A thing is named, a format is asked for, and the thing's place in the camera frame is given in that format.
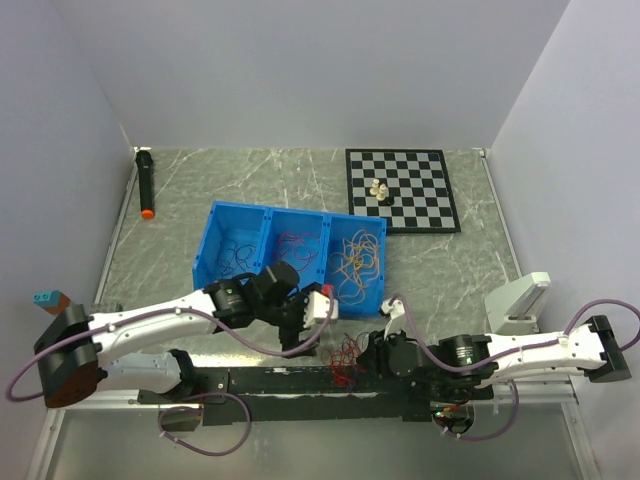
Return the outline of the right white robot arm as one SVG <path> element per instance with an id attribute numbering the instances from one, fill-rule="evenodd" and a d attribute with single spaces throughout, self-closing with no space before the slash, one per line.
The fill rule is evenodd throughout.
<path id="1" fill-rule="evenodd" d="M 568 333 L 457 335 L 422 346 L 404 331 L 369 335 L 357 365 L 378 378 L 426 386 L 448 398 L 538 375 L 582 375 L 592 383 L 631 378 L 607 317 L 592 316 Z"/>

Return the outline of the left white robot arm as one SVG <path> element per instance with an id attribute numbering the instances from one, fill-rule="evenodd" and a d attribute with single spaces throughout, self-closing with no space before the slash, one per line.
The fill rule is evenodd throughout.
<path id="1" fill-rule="evenodd" d="M 299 335 L 326 316 L 330 300 L 321 284 L 301 287 L 299 281 L 290 264 L 278 261 L 149 307 L 88 314 L 70 304 L 34 345 L 44 403 L 62 408 L 100 390 L 126 389 L 187 401 L 202 388 L 189 355 L 147 355 L 145 349 L 182 337 L 234 335 L 255 320 L 277 328 L 277 356 L 310 355 L 314 339 Z"/>

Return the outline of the blue three-compartment plastic bin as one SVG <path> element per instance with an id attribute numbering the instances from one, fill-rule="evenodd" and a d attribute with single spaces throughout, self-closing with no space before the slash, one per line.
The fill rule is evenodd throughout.
<path id="1" fill-rule="evenodd" d="M 192 267 L 193 286 L 284 261 L 299 285 L 331 285 L 346 318 L 372 316 L 384 296 L 386 221 L 216 201 Z"/>

